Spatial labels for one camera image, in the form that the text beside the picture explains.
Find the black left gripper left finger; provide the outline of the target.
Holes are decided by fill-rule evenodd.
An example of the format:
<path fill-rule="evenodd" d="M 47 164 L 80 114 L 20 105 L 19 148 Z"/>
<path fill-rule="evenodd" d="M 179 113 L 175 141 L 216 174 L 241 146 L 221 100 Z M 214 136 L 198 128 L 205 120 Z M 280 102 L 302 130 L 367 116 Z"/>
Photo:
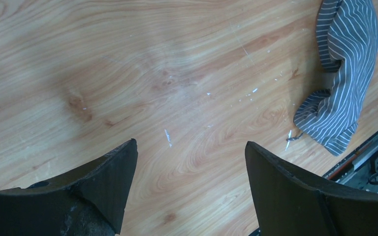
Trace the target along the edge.
<path fill-rule="evenodd" d="M 137 164 L 131 139 L 27 188 L 0 190 L 0 236 L 115 236 Z"/>

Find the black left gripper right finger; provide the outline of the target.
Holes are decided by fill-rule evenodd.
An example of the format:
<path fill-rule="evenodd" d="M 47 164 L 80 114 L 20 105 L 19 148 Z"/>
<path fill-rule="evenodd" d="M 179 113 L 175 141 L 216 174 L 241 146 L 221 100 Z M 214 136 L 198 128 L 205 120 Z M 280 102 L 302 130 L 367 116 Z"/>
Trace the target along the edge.
<path fill-rule="evenodd" d="M 245 160 L 264 236 L 378 236 L 378 193 L 320 177 L 255 142 Z"/>

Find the grey striped underwear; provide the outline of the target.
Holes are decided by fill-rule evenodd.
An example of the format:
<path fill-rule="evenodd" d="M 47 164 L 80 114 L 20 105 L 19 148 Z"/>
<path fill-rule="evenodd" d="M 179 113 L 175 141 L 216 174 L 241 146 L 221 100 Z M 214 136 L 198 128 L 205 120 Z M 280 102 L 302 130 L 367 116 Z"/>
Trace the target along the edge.
<path fill-rule="evenodd" d="M 378 54 L 378 18 L 370 0 L 324 0 L 316 19 L 322 68 L 333 74 L 330 88 L 311 93 L 293 122 L 339 156 L 358 127 L 358 119 Z"/>

